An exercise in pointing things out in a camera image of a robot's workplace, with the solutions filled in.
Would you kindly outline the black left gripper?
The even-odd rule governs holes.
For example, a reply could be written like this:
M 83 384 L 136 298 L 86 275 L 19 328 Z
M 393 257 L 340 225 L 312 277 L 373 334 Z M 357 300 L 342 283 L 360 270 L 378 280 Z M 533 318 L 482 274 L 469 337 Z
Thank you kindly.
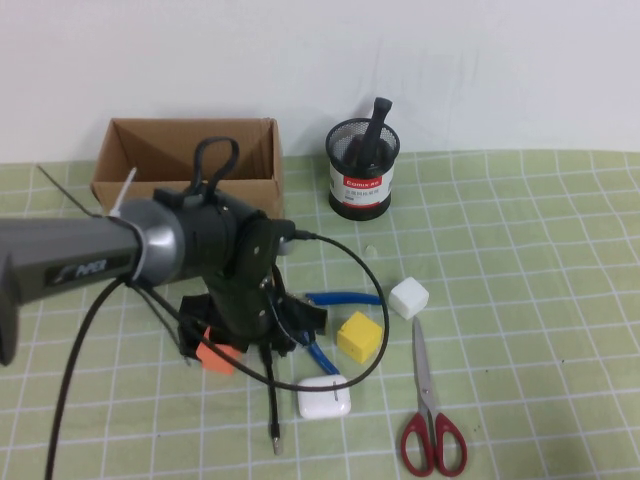
M 196 322 L 194 334 L 180 328 L 180 351 L 189 357 L 196 356 L 206 328 L 210 341 L 246 358 L 261 358 L 262 346 L 286 357 L 325 333 L 327 311 L 287 292 L 282 279 L 249 289 L 221 278 L 206 278 L 204 285 L 204 293 L 186 295 L 180 304 L 181 317 Z

